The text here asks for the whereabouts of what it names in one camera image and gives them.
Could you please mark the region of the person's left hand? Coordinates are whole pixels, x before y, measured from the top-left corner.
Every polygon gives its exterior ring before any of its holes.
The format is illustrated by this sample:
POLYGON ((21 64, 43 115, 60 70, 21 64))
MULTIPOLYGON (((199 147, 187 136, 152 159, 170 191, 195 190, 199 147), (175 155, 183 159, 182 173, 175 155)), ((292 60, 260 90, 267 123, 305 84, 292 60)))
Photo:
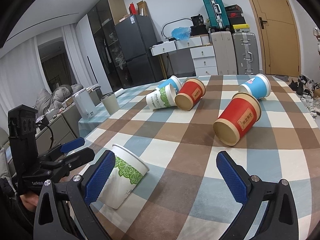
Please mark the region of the person's left hand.
POLYGON ((20 195, 20 199, 25 208, 31 212, 35 212, 39 201, 39 196, 33 192, 20 195))

